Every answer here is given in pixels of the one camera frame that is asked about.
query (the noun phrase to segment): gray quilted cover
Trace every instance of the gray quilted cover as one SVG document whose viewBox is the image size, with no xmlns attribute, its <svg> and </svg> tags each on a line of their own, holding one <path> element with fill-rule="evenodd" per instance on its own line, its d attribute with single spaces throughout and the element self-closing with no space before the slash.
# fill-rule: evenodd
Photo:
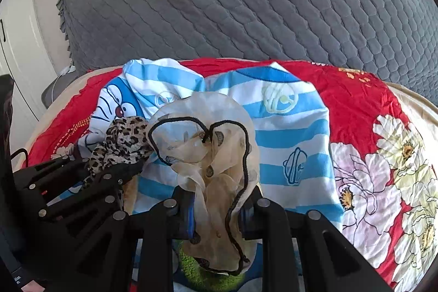
<svg viewBox="0 0 438 292">
<path fill-rule="evenodd" d="M 76 68 L 132 58 L 302 59 L 363 69 L 438 105 L 433 0 L 60 0 Z"/>
</svg>

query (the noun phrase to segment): flower center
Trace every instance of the flower center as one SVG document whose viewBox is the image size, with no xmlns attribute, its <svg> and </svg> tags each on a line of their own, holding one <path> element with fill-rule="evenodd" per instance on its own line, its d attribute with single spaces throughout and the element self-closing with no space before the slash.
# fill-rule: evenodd
<svg viewBox="0 0 438 292">
<path fill-rule="evenodd" d="M 407 141 L 403 144 L 402 148 L 402 156 L 405 160 L 407 160 L 409 157 L 411 157 L 413 154 L 413 146 L 410 141 Z"/>
<path fill-rule="evenodd" d="M 424 233 L 421 235 L 421 251 L 426 251 L 433 243 L 435 238 L 435 227 L 429 223 L 424 229 Z"/>
<path fill-rule="evenodd" d="M 350 191 L 350 187 L 345 187 L 341 192 L 341 197 L 339 197 L 342 207 L 344 210 L 353 209 L 353 192 Z"/>
</svg>

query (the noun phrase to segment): leopard print cloth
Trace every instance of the leopard print cloth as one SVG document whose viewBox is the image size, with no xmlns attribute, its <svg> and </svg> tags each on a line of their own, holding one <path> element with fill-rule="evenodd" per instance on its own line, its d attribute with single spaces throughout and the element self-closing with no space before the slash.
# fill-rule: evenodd
<svg viewBox="0 0 438 292">
<path fill-rule="evenodd" d="M 148 122 L 142 117 L 116 118 L 106 131 L 105 141 L 97 144 L 87 163 L 90 174 L 82 185 L 89 187 L 96 175 L 114 164 L 134 164 L 146 160 L 153 152 L 146 138 Z M 123 209 L 123 189 L 119 191 L 120 208 Z"/>
</svg>

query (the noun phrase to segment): silver screw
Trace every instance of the silver screw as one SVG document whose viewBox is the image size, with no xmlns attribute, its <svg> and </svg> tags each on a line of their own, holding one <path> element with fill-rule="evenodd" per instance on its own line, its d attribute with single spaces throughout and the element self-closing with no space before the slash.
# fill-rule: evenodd
<svg viewBox="0 0 438 292">
<path fill-rule="evenodd" d="M 172 199 L 172 198 L 169 198 L 168 200 L 165 200 L 165 201 L 163 202 L 163 205 L 164 205 L 166 208 L 173 208 L 173 207 L 175 207 L 175 206 L 177 205 L 177 201 L 174 200 L 174 199 Z"/>
<path fill-rule="evenodd" d="M 125 217 L 126 217 L 126 212 L 124 212 L 123 210 L 118 210 L 113 214 L 114 220 L 124 220 Z"/>
<path fill-rule="evenodd" d="M 257 205 L 258 205 L 259 207 L 266 208 L 266 207 L 269 207 L 270 204 L 271 204 L 271 201 L 270 201 L 269 199 L 266 199 L 266 198 L 259 198 L 259 199 L 257 200 Z"/>
<path fill-rule="evenodd" d="M 317 210 L 310 210 L 307 212 L 307 215 L 312 220 L 319 220 L 319 218 L 321 218 L 321 213 L 319 213 Z"/>
<path fill-rule="evenodd" d="M 105 197 L 105 202 L 107 203 L 112 203 L 114 202 L 116 199 L 114 198 L 114 196 L 106 196 Z"/>
</svg>

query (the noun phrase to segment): green plush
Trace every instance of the green plush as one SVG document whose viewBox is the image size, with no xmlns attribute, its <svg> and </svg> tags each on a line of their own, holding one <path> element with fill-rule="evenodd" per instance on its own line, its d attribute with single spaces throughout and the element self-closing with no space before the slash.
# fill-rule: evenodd
<svg viewBox="0 0 438 292">
<path fill-rule="evenodd" d="M 192 288 L 201 292 L 228 292 L 236 289 L 244 280 L 244 274 L 228 276 L 215 274 L 201 268 L 194 258 L 184 254 L 181 246 L 178 249 L 181 269 Z"/>
</svg>

